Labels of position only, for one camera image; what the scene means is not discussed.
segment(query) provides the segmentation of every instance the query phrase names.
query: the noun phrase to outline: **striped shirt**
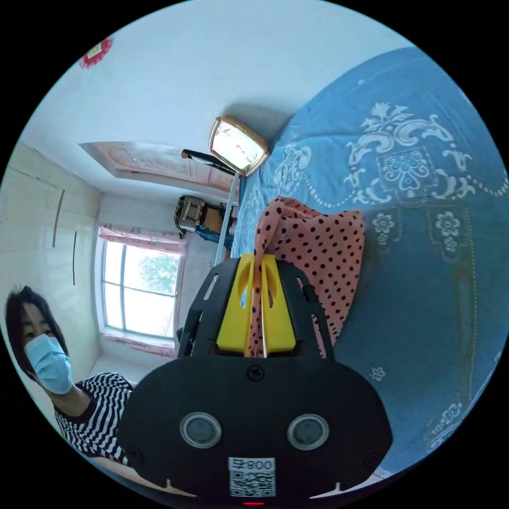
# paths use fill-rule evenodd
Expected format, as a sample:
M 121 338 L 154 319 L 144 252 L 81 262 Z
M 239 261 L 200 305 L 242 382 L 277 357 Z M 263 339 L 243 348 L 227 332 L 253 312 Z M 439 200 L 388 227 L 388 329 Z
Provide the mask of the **striped shirt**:
M 64 438 L 88 458 L 104 457 L 127 465 L 126 455 L 117 444 L 117 429 L 133 388 L 118 373 L 101 373 L 77 382 L 76 387 L 90 396 L 90 404 L 77 417 L 55 407 Z

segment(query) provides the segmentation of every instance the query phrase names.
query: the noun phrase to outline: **face mask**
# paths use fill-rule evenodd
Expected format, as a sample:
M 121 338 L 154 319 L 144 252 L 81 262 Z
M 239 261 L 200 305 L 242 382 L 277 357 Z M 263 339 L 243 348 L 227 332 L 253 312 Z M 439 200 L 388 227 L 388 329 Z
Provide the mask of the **face mask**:
M 39 382 L 54 394 L 67 394 L 73 386 L 71 362 L 56 338 L 37 336 L 25 346 Z

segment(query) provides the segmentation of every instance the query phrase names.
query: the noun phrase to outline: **pink polka dot cloth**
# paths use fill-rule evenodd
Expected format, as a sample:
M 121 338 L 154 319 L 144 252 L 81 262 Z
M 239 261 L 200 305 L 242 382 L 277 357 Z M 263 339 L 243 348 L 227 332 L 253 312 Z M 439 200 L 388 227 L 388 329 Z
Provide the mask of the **pink polka dot cloth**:
M 364 250 L 364 221 L 359 211 L 320 214 L 293 198 L 278 196 L 262 213 L 254 241 L 254 279 L 250 357 L 263 357 L 261 260 L 275 255 L 303 270 L 325 310 L 335 343 L 357 288 Z M 320 354 L 323 341 L 315 323 Z

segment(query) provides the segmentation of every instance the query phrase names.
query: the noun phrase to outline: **blue cloth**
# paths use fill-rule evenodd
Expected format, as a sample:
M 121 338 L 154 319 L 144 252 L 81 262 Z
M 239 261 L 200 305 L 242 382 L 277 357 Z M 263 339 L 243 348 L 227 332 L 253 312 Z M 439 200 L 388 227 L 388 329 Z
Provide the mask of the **blue cloth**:
M 196 233 L 205 240 L 210 240 L 210 242 L 215 242 L 216 244 L 219 244 L 220 235 L 216 232 L 213 232 L 212 230 L 209 230 L 206 226 L 198 225 L 196 227 Z M 224 246 L 228 249 L 228 251 L 231 251 L 233 244 L 233 237 L 230 235 L 227 235 L 224 238 Z
M 509 332 L 509 180 L 458 86 L 417 48 L 350 70 L 289 122 L 248 178 L 232 256 L 253 251 L 277 195 L 360 209 L 366 246 L 336 360 L 377 389 L 391 473 L 443 443 L 477 401 Z

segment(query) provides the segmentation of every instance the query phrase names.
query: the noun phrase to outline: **woman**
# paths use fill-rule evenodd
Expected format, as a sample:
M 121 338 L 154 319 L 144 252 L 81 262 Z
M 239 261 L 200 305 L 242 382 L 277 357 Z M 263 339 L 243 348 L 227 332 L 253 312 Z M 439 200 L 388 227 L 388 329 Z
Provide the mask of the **woman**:
M 117 443 L 122 412 L 137 383 L 118 373 L 101 373 L 73 383 L 64 336 L 48 302 L 30 287 L 12 290 L 5 306 L 7 336 L 20 369 L 48 395 L 68 443 L 96 464 L 145 486 L 161 488 L 129 467 Z

